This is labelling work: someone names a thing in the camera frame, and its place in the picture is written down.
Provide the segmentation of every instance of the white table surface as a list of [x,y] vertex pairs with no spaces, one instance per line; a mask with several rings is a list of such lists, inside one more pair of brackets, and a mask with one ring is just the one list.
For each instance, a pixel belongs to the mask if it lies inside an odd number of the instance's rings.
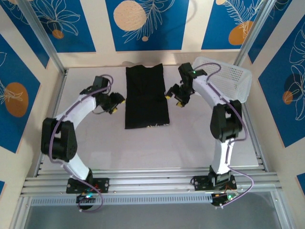
[[[58,113],[70,106],[84,88],[92,85],[95,76],[105,73],[114,77],[112,92],[126,97],[125,67],[72,68],[68,71]],[[180,79],[178,66],[164,66],[167,90]],[[212,109],[198,95],[192,95],[184,108],[177,107],[176,103],[174,98],[168,101],[170,125],[162,127],[125,130],[124,104],[112,115],[90,113],[76,129],[80,158],[91,169],[208,167],[215,144],[210,133]],[[234,145],[231,165],[258,166],[250,138]],[[41,169],[61,168],[45,157]]]

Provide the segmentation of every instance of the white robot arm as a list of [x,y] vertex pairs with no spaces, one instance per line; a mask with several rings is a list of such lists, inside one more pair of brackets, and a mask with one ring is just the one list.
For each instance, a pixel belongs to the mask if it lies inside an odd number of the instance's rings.
[[[85,166],[76,153],[75,129],[87,114],[97,106],[101,106],[105,112],[113,114],[117,110],[117,105],[125,102],[125,99],[119,93],[109,95],[110,90],[95,93],[107,87],[108,84],[109,80],[107,78],[96,76],[93,85],[84,89],[75,103],[55,118],[46,118],[42,125],[41,152],[50,156],[51,135],[56,124],[60,122],[56,131],[57,135],[55,135],[52,143],[52,158],[50,160],[56,159],[55,163],[59,162],[59,164],[65,166],[73,177],[91,185],[96,185],[97,182],[101,182],[101,179],[93,179],[91,170]],[[67,193],[82,193],[88,188],[72,178],[69,179],[68,186],[70,188],[67,189]]]
[[[234,179],[228,165],[230,165],[234,145],[232,141],[238,137],[238,133],[242,130],[242,124],[234,111],[223,100],[230,101],[230,99],[212,83],[209,82],[216,91],[207,83],[208,76],[204,70],[194,71],[190,63],[182,64],[178,70],[182,84],[180,86],[175,84],[165,97],[169,99],[174,95],[178,100],[177,105],[180,107],[184,107],[189,102],[190,95],[195,92],[207,101],[213,110],[210,130],[215,138],[215,152],[208,181],[205,182],[210,184],[207,185],[208,188],[226,185],[227,182],[232,182],[232,178]],[[230,101],[230,104],[242,116],[241,103],[236,100]]]

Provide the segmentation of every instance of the white plastic basket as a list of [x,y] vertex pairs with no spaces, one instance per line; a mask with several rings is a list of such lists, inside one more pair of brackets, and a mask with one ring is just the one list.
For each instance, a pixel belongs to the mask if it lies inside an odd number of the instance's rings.
[[[220,72],[210,78],[210,81],[231,100],[239,100],[241,103],[246,102],[250,93],[252,73],[247,69],[202,56],[195,59],[192,67],[195,69],[197,66],[209,62],[218,63],[222,67]],[[204,69],[210,75],[217,71],[219,67],[215,64],[209,64],[198,69]]]

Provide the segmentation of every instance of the black cloth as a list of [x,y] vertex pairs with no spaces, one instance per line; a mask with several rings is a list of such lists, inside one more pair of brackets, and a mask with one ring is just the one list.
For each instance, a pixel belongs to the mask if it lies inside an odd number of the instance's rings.
[[126,81],[125,129],[168,125],[163,65],[126,68]]

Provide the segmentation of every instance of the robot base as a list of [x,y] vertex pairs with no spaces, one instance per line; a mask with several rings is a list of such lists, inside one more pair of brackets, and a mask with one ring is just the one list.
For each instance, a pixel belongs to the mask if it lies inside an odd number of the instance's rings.
[[[109,178],[92,178],[90,181],[90,184],[97,188],[101,193],[108,193],[109,188]],[[79,182],[78,180],[75,180],[73,178],[70,178],[68,180],[67,194],[90,194],[90,193],[96,193],[93,189],[88,187],[87,185]]]
[[228,181],[223,182],[217,186],[213,185],[209,176],[194,176],[191,180],[191,184],[194,185],[195,191],[222,191],[226,188],[231,190],[237,189],[235,177],[233,175],[230,176]]

